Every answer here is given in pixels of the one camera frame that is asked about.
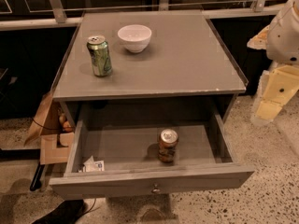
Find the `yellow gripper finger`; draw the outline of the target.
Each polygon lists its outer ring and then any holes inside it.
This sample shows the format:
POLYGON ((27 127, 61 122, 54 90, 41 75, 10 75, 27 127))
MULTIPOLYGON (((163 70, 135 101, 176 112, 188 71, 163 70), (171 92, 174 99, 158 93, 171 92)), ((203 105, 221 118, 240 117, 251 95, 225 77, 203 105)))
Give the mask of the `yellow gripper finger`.
POLYGON ((299 91, 299 67, 281 65, 264 71, 260 77, 250 121, 254 125, 272 122, 299 91))
POLYGON ((250 49, 266 49, 269 26, 265 26, 257 35, 252 37, 247 47, 250 49))

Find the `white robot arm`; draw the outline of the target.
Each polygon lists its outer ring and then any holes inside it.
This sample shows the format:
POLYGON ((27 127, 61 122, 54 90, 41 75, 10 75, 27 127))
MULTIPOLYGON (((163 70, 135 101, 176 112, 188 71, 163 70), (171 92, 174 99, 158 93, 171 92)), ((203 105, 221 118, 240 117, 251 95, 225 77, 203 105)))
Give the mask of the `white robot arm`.
POLYGON ((272 122, 299 91, 299 0, 288 0, 247 47, 264 49, 272 61, 260 76, 250 118, 262 126, 272 122))

